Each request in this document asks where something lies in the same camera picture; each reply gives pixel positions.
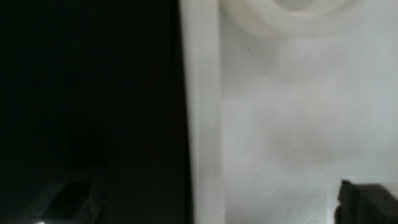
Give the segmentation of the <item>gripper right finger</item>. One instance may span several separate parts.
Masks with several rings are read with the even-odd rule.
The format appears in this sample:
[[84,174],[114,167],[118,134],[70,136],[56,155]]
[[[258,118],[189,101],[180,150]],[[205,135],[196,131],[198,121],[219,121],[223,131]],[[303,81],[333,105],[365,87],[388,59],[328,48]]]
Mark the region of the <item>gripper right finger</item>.
[[398,198],[381,184],[342,181],[335,224],[398,224]]

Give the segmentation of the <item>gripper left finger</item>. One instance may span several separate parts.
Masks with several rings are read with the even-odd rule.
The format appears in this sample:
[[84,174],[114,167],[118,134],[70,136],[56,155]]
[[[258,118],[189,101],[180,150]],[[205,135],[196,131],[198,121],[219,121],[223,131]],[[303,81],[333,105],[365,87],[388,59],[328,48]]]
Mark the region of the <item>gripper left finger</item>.
[[58,184],[40,197],[24,224],[100,224],[104,208],[104,192],[93,182]]

